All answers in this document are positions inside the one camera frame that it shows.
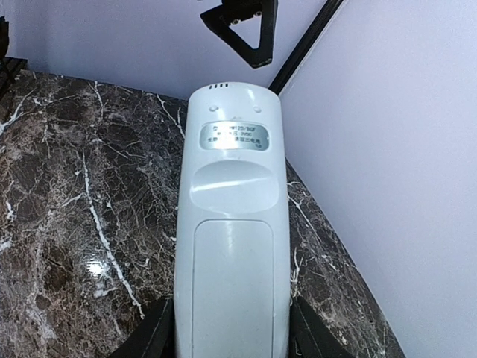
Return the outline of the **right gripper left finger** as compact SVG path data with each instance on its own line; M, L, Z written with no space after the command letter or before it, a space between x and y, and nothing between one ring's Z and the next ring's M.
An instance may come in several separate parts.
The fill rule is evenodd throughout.
M127 340L109 358L174 356L174 302L160 298Z

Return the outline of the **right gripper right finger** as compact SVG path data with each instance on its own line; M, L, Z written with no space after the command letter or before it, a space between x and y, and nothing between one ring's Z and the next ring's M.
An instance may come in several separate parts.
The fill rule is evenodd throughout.
M353 358L303 297L291 299L289 357Z

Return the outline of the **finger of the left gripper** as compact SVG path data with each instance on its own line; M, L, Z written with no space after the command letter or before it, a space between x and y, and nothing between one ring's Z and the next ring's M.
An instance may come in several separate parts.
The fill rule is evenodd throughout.
M205 26L249 66L273 60L277 0L227 0L200 15Z

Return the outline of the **white remote control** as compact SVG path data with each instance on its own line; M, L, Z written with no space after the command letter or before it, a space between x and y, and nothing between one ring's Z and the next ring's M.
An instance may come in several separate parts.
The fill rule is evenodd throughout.
M190 97L174 267L178 357L286 357L291 240L282 107L269 89Z

